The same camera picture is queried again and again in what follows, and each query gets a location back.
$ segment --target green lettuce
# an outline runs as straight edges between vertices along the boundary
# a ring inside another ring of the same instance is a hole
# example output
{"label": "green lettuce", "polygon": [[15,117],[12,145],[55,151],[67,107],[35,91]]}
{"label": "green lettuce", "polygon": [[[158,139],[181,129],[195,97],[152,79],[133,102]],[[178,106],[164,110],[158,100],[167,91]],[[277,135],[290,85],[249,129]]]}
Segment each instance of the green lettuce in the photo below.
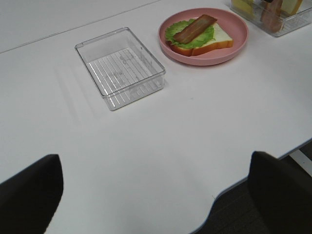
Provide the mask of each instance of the green lettuce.
{"label": "green lettuce", "polygon": [[174,39],[174,35],[176,33],[181,32],[186,26],[190,25],[194,20],[195,19],[190,19],[189,21],[183,20],[183,21],[179,21],[169,26],[165,32],[166,40],[170,41],[171,44],[177,45],[184,49],[192,49],[192,48],[200,47],[203,44],[210,41],[211,39],[213,39],[215,30],[212,25],[206,28],[202,34],[200,34],[198,37],[194,38],[191,42],[187,44],[182,44]]}

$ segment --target white table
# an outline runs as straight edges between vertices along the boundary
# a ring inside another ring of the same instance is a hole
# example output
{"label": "white table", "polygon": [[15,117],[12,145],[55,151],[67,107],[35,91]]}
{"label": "white table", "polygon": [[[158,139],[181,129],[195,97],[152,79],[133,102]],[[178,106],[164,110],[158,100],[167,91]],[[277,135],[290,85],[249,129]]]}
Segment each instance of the white table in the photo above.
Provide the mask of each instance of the white table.
{"label": "white table", "polygon": [[[312,26],[275,39],[248,22],[236,58],[192,67],[162,53],[157,30],[195,7],[229,10],[163,0],[0,54],[0,181],[61,158],[64,194],[47,234],[190,233],[247,175],[253,151],[279,157],[312,137]],[[166,83],[111,112],[74,46],[123,26],[165,66]]]}
{"label": "white table", "polygon": [[3,1],[0,7],[0,53],[157,1]]}

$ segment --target white bread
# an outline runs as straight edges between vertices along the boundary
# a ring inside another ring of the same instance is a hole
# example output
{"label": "white bread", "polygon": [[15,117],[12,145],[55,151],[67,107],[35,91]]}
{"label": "white bread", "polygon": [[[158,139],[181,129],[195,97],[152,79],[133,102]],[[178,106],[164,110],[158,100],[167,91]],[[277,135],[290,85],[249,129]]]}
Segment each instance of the white bread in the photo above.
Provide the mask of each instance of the white bread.
{"label": "white bread", "polygon": [[220,27],[220,25],[214,23],[213,27],[214,27],[213,39],[208,41],[201,47],[196,47],[193,49],[184,49],[178,47],[177,45],[171,45],[170,42],[168,42],[168,44],[173,51],[185,56],[201,55],[215,49],[232,47],[233,39]]}

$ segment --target clear plastic container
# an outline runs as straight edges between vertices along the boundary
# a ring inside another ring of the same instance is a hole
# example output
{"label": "clear plastic container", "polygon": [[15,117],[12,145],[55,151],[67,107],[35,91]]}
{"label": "clear plastic container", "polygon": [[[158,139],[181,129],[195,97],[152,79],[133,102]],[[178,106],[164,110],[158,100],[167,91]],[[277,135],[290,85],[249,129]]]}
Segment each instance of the clear plastic container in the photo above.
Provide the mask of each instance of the clear plastic container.
{"label": "clear plastic container", "polygon": [[165,68],[127,27],[75,49],[112,111],[164,87]]}
{"label": "clear plastic container", "polygon": [[[302,0],[293,15],[281,11],[280,16],[265,9],[263,0],[231,0],[231,9],[274,37],[279,37],[312,22],[312,0]],[[264,22],[263,16],[273,22],[274,27]]]}

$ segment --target sandwich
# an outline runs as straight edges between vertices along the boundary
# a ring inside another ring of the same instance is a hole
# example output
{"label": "sandwich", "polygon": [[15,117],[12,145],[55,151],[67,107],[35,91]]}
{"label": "sandwich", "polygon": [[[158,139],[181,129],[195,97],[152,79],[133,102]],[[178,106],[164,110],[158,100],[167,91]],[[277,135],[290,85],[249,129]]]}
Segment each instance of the sandwich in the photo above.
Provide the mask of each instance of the sandwich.
{"label": "sandwich", "polygon": [[220,27],[217,19],[208,15],[170,25],[165,38],[173,51],[185,56],[233,46],[233,39]]}

